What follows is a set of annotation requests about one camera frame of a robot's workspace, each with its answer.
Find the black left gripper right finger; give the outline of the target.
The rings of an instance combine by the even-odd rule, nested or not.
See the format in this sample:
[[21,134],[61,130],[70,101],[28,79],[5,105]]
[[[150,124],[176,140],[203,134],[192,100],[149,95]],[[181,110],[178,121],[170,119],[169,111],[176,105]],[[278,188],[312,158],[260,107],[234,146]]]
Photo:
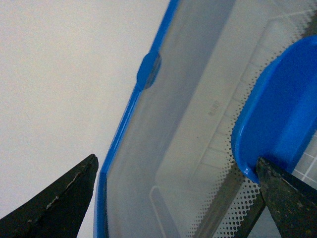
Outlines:
[[262,198],[283,238],[317,236],[317,190],[273,162],[256,164]]

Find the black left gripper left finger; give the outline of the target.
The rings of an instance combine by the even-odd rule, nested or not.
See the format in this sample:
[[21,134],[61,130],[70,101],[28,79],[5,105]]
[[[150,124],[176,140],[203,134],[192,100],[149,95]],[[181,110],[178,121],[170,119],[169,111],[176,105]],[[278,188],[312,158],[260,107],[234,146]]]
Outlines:
[[75,238],[88,207],[99,167],[89,155],[28,202],[0,220],[2,238]]

